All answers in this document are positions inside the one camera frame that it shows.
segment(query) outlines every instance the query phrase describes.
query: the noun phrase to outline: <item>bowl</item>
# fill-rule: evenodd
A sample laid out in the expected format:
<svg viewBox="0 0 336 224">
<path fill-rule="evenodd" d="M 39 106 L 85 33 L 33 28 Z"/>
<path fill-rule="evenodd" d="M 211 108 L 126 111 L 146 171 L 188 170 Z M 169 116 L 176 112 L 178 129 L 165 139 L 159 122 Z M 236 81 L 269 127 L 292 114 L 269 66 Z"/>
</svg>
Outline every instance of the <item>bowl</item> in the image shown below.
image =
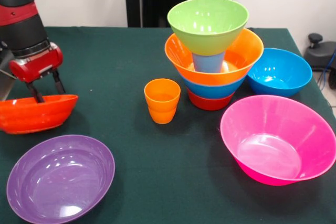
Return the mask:
<svg viewBox="0 0 336 224">
<path fill-rule="evenodd" d="M 301 56 L 282 49 L 265 48 L 247 76 L 257 94 L 290 97 L 311 80 L 312 70 Z"/>
<path fill-rule="evenodd" d="M 245 77 L 261 57 L 263 42 L 252 31 L 244 28 L 238 38 L 226 49 L 220 73 L 195 71 L 192 52 L 172 34 L 165 43 L 165 53 L 183 78 L 209 86 L 228 85 Z"/>
<path fill-rule="evenodd" d="M 234 93 L 240 85 L 243 83 L 245 78 L 241 78 L 240 80 L 233 82 L 228 85 L 222 86 L 209 86 L 209 85 L 201 85 L 197 83 L 193 83 L 188 81 L 182 77 L 182 80 L 186 87 L 193 92 L 195 95 L 206 98 L 206 99 L 221 99 L 225 98 L 232 93 Z"/>
<path fill-rule="evenodd" d="M 187 0 L 171 8 L 167 19 L 191 52 L 210 56 L 223 52 L 237 38 L 248 11 L 232 0 Z"/>
<path fill-rule="evenodd" d="M 77 95 L 47 95 L 45 102 L 22 98 L 0 102 L 0 129 L 8 134 L 25 134 L 58 127 L 70 116 Z"/>
<path fill-rule="evenodd" d="M 69 222 L 103 198 L 114 169 L 111 151 L 98 140 L 82 135 L 54 137 L 34 146 L 14 165 L 7 199 L 28 222 Z"/>
<path fill-rule="evenodd" d="M 220 124 L 224 144 L 238 165 L 266 185 L 313 179 L 335 162 L 332 128 L 317 112 L 289 98 L 243 98 L 226 109 Z"/>
<path fill-rule="evenodd" d="M 194 94 L 190 89 L 187 88 L 188 96 L 193 105 L 202 110 L 214 111 L 221 110 L 226 105 L 229 104 L 234 93 L 231 95 L 221 98 L 221 99 L 206 99 Z"/>
</svg>

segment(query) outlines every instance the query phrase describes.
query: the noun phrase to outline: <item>green tablecloth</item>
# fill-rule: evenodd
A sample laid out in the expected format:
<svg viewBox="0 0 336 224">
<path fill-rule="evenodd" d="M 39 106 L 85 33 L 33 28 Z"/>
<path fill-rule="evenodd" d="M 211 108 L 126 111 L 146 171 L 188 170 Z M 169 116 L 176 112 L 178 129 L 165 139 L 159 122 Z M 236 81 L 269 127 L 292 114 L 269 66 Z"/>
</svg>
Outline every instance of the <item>green tablecloth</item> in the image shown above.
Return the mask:
<svg viewBox="0 0 336 224">
<path fill-rule="evenodd" d="M 10 209 L 6 183 L 15 162 L 31 147 L 63 134 L 104 142 L 116 161 L 112 186 L 75 223 L 336 223 L 336 167 L 325 175 L 286 187 L 262 185 L 244 174 L 225 148 L 219 121 L 223 110 L 196 108 L 177 70 L 164 54 L 168 28 L 48 28 L 64 53 L 60 76 L 79 95 L 61 127 L 28 135 L 0 133 L 1 223 L 23 223 Z M 299 53 L 286 29 L 255 29 L 265 47 Z M 143 95 L 155 78 L 176 80 L 182 94 L 174 120 L 152 122 Z M 36 82 L 56 93 L 52 77 Z M 231 103 L 253 95 L 246 82 Z M 30 96 L 17 82 L 11 98 Z M 312 80 L 292 97 L 336 120 Z"/>
</svg>

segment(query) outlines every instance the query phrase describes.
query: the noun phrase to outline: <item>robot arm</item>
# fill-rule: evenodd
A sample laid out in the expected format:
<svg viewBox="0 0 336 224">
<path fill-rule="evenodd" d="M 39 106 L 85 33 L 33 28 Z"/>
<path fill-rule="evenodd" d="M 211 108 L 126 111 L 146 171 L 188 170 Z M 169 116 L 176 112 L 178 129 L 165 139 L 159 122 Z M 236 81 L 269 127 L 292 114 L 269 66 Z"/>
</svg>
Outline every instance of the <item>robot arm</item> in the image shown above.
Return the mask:
<svg viewBox="0 0 336 224">
<path fill-rule="evenodd" d="M 49 41 L 34 0 L 0 0 L 0 40 L 12 52 L 12 73 L 27 84 L 37 102 L 42 96 L 33 81 L 52 73 L 59 93 L 65 93 L 57 67 L 63 57 Z"/>
</svg>

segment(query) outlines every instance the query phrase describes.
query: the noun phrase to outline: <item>green bowl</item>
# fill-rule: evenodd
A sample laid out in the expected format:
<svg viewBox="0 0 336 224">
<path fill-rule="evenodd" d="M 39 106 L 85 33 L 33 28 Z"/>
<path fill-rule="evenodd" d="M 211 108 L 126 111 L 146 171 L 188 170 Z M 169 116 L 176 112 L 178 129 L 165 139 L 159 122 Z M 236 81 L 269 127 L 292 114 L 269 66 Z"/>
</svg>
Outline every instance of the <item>green bowl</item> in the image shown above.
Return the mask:
<svg viewBox="0 0 336 224">
<path fill-rule="evenodd" d="M 248 11 L 232 0 L 187 0 L 167 15 L 179 40 L 193 53 L 219 54 L 238 37 L 248 20 Z"/>
</svg>

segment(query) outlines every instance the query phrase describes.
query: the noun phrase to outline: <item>red bowl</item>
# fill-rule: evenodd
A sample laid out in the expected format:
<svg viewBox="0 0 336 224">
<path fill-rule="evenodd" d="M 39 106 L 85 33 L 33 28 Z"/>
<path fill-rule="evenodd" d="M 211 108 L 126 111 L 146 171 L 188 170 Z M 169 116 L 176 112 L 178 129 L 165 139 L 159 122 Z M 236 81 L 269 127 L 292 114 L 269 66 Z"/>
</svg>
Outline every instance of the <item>red bowl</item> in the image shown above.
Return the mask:
<svg viewBox="0 0 336 224">
<path fill-rule="evenodd" d="M 8 134 L 25 134 L 58 127 L 70 116 L 77 95 L 47 95 L 45 102 L 23 98 L 0 102 L 0 130 Z"/>
<path fill-rule="evenodd" d="M 231 95 L 221 98 L 221 99 L 206 99 L 199 97 L 198 95 L 194 94 L 192 91 L 190 91 L 187 88 L 188 96 L 190 101 L 198 108 L 202 110 L 220 110 L 224 108 L 226 105 L 229 104 L 231 101 L 231 98 L 233 97 L 234 93 L 233 92 Z"/>
</svg>

